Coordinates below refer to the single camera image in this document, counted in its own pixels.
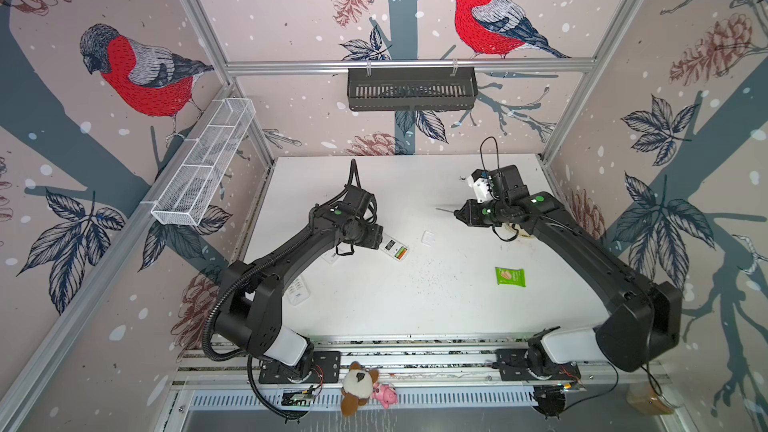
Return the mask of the white battery cover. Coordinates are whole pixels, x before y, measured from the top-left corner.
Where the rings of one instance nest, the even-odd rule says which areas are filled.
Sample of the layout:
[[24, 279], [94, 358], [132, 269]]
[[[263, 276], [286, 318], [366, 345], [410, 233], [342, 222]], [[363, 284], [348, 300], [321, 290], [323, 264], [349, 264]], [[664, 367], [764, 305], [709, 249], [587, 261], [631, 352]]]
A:
[[421, 242], [426, 246], [433, 246], [436, 243], [436, 236], [433, 232], [425, 230], [422, 234]]

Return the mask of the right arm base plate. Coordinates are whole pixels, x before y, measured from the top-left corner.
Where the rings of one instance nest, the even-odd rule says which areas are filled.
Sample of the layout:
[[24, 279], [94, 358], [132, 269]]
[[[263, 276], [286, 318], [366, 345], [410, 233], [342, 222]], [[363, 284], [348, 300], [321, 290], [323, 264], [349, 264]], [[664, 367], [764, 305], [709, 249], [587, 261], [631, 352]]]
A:
[[503, 382], [581, 380], [581, 373], [575, 363], [555, 364], [536, 348], [497, 349], [493, 368], [499, 371]]

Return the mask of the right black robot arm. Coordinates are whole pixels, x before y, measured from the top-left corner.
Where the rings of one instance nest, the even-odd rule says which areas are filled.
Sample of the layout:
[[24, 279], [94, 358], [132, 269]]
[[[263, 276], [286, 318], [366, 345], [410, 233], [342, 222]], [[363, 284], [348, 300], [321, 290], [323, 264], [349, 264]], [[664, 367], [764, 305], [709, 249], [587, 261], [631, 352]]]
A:
[[635, 272], [589, 235], [548, 192], [531, 194], [514, 165], [475, 170], [475, 196], [453, 215], [469, 227], [517, 225], [556, 252], [591, 287], [608, 313], [594, 326], [554, 327], [528, 341], [530, 373], [547, 379], [570, 362], [606, 361], [634, 372], [680, 342], [682, 294]]

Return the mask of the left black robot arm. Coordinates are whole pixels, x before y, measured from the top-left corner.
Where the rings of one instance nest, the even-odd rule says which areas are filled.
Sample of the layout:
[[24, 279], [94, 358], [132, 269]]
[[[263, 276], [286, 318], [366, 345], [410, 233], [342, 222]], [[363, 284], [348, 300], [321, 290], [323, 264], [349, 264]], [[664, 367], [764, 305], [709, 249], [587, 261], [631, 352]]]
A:
[[[383, 241], [375, 195], [362, 188], [350, 161], [344, 188], [308, 213], [307, 225], [273, 252], [225, 271], [201, 333], [204, 355], [224, 362], [244, 355], [275, 362], [284, 374], [304, 379], [314, 366], [312, 342], [283, 324], [282, 301], [295, 279], [328, 251], [351, 256], [376, 250]], [[341, 244], [349, 246], [345, 253]]]

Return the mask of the white red remote control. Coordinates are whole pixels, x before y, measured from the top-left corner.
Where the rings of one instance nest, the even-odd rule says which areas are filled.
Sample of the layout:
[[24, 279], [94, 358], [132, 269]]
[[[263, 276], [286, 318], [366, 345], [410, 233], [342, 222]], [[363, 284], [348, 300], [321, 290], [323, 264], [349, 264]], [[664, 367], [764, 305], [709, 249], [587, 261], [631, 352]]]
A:
[[409, 247], [397, 239], [394, 239], [387, 234], [383, 234], [379, 250], [385, 253], [388, 257], [398, 262], [402, 262], [409, 252]]

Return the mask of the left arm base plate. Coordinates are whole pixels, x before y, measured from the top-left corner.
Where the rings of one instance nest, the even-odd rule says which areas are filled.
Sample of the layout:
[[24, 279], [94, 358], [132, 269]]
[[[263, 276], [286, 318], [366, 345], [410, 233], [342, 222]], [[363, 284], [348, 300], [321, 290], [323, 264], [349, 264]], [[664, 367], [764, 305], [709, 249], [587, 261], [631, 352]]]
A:
[[276, 359], [262, 362], [258, 382], [260, 385], [335, 384], [339, 380], [340, 368], [339, 351], [313, 351], [305, 353], [293, 366]]

